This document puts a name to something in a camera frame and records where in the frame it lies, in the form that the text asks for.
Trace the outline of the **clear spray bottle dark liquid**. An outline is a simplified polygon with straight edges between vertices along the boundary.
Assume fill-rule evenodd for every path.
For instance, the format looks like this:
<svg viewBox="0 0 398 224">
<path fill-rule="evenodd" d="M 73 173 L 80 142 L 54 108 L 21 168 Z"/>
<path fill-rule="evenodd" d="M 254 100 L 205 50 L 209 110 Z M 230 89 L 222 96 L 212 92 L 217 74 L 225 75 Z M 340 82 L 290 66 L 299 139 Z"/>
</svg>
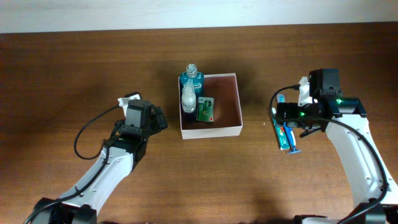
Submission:
<svg viewBox="0 0 398 224">
<path fill-rule="evenodd" d="M 192 78 L 189 78 L 188 82 L 183 87 L 181 103 L 185 122 L 194 122 L 196 116 L 197 98 L 195 89 L 193 87 Z"/>
</svg>

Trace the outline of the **green soap bar pack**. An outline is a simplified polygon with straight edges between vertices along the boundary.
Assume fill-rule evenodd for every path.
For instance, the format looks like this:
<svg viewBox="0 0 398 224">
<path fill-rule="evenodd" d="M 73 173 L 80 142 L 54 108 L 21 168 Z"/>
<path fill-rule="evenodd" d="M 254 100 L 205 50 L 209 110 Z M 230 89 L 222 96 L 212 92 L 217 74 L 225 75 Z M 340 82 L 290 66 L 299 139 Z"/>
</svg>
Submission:
<svg viewBox="0 0 398 224">
<path fill-rule="evenodd" d="M 214 104 L 215 100 L 211 97 L 199 97 L 197 104 L 197 121 L 204 123 L 214 122 Z"/>
</svg>

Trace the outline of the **blue mouthwash bottle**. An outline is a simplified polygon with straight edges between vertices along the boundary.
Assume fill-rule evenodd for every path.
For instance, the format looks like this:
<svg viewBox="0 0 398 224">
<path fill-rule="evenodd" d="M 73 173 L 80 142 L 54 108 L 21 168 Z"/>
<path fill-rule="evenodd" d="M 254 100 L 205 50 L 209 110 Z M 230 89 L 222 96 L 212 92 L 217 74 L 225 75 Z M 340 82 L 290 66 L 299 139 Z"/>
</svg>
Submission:
<svg viewBox="0 0 398 224">
<path fill-rule="evenodd" d="M 193 88 L 195 90 L 196 97 L 204 96 L 204 74 L 199 72 L 195 64 L 188 64 L 186 71 L 180 75 L 180 91 L 187 84 L 188 80 L 193 80 Z"/>
</svg>

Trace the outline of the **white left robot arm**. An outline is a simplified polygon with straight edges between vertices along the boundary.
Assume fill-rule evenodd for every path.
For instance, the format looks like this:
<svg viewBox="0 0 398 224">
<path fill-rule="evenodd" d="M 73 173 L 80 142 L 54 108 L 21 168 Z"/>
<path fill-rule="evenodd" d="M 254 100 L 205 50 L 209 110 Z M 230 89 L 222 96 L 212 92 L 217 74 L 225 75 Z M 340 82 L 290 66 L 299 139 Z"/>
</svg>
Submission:
<svg viewBox="0 0 398 224">
<path fill-rule="evenodd" d="M 168 126 L 161 107 L 134 96 L 113 108 L 122 108 L 124 118 L 102 141 L 95 163 L 59 198 L 40 199 L 26 223 L 96 223 L 113 190 L 145 156 L 149 138 Z"/>
</svg>

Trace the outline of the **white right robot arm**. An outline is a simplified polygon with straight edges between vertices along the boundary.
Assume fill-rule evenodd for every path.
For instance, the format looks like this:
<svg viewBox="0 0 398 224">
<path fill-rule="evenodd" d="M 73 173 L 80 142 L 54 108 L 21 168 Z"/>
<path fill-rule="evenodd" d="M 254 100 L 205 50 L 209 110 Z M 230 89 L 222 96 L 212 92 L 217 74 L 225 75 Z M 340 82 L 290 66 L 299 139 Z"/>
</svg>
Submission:
<svg viewBox="0 0 398 224">
<path fill-rule="evenodd" d="M 371 136 L 359 98 L 345 97 L 335 68 L 312 70 L 292 85 L 296 103 L 270 104 L 276 125 L 301 128 L 301 137 L 321 131 L 339 155 L 353 196 L 353 211 L 340 223 L 397 223 L 397 184 Z"/>
</svg>

